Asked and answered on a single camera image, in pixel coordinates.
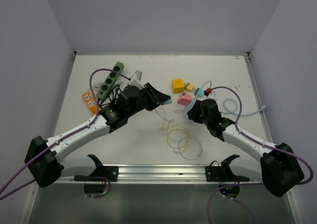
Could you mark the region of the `orange power strip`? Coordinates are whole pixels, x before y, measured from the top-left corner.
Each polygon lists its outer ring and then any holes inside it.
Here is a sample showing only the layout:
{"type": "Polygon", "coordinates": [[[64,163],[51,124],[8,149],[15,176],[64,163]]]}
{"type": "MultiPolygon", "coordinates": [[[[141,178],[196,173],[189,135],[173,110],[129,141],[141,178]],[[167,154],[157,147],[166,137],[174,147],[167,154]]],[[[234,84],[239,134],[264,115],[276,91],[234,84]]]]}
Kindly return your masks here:
{"type": "Polygon", "coordinates": [[[99,109],[97,108],[96,100],[94,99],[92,93],[88,91],[82,95],[82,98],[92,115],[96,115],[99,109]]]}

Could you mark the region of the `yellow cube socket adapter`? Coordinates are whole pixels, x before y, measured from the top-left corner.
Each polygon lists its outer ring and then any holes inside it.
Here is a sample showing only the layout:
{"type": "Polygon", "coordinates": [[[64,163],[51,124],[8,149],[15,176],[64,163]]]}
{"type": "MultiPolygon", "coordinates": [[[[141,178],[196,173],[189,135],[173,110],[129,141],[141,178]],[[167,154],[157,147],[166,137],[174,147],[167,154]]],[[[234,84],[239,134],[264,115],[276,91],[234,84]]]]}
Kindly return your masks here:
{"type": "Polygon", "coordinates": [[[173,79],[172,80],[172,90],[173,90],[174,94],[183,93],[185,90],[185,85],[184,85],[183,79],[181,79],[181,78],[173,79]]]}

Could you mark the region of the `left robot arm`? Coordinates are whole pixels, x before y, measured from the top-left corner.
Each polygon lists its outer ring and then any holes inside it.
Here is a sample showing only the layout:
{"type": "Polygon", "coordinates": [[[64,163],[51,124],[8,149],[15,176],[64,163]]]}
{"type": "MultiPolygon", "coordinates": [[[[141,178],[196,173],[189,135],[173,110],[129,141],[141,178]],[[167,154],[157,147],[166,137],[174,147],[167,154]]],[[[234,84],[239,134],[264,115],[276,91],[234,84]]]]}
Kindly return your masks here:
{"type": "Polygon", "coordinates": [[[152,111],[170,98],[150,83],[143,88],[128,85],[119,93],[117,100],[82,125],[48,139],[41,136],[33,138],[25,165],[40,187],[47,187],[64,176],[81,175],[93,181],[99,180],[103,168],[96,156],[87,155],[83,159],[68,159],[68,156],[87,143],[123,127],[136,113],[152,111]]]}

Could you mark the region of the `blue plug adapter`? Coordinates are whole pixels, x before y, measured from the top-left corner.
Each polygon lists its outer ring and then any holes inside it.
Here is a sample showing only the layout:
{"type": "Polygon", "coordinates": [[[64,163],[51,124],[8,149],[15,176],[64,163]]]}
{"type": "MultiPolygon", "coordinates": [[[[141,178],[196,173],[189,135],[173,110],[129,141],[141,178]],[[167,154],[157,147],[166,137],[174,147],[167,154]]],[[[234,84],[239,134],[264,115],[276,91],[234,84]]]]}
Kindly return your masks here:
{"type": "Polygon", "coordinates": [[[196,91],[194,92],[194,95],[198,98],[202,98],[204,94],[205,94],[204,90],[200,88],[197,88],[196,91]]]}

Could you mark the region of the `small blue charger plug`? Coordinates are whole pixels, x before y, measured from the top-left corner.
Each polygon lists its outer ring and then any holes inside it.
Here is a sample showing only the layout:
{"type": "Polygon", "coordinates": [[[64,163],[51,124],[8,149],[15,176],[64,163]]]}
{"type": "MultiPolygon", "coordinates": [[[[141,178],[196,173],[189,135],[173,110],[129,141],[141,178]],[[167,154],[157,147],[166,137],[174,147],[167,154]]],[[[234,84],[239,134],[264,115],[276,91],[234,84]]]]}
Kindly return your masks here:
{"type": "Polygon", "coordinates": [[[169,100],[165,101],[163,105],[168,105],[168,104],[171,104],[172,102],[173,102],[173,99],[170,98],[169,100]]]}

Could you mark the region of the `green power strip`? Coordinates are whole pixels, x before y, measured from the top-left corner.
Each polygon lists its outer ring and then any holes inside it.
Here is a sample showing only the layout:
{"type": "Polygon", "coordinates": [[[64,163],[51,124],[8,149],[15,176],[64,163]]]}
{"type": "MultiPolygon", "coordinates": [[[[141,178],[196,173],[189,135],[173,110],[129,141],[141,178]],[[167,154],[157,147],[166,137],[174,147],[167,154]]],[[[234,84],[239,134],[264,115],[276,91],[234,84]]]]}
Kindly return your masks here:
{"type": "Polygon", "coordinates": [[[117,62],[113,67],[113,72],[111,72],[104,83],[101,85],[100,89],[97,92],[97,98],[101,101],[104,101],[109,95],[111,89],[115,85],[119,75],[116,72],[121,73],[124,70],[124,64],[121,62],[117,62]]]}

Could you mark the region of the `pale yellow plug adapter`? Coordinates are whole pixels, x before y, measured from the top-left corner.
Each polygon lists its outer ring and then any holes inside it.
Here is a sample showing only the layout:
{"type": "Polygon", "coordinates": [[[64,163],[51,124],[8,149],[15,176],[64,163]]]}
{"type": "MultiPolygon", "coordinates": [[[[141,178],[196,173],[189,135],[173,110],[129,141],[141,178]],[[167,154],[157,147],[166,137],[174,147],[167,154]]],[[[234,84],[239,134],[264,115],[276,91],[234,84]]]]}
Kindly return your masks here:
{"type": "Polygon", "coordinates": [[[185,84],[185,90],[188,92],[192,92],[194,90],[195,86],[192,83],[186,83],[185,84]]]}

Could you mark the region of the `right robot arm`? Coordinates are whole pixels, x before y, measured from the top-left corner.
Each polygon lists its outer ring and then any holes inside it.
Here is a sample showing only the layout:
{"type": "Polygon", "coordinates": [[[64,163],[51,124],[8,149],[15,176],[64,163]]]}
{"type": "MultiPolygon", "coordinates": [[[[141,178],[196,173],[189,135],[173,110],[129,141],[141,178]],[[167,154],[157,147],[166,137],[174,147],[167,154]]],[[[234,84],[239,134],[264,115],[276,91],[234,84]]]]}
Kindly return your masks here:
{"type": "Polygon", "coordinates": [[[247,177],[262,183],[276,197],[283,196],[304,179],[290,146],[274,145],[246,132],[234,121],[222,117],[215,100],[193,100],[185,106],[184,112],[189,120],[204,124],[213,137],[239,148],[258,162],[252,165],[243,160],[224,165],[220,169],[223,179],[247,177]]]}

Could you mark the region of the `pink rounded plug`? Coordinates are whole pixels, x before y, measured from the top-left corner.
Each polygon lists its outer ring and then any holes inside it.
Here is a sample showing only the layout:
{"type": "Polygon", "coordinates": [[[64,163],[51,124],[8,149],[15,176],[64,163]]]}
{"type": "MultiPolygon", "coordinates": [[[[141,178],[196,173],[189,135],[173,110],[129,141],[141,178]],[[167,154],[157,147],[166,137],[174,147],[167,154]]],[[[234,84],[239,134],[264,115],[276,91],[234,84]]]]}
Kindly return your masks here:
{"type": "Polygon", "coordinates": [[[177,103],[182,106],[187,106],[191,103],[192,98],[188,95],[182,95],[177,99],[177,103]]]}

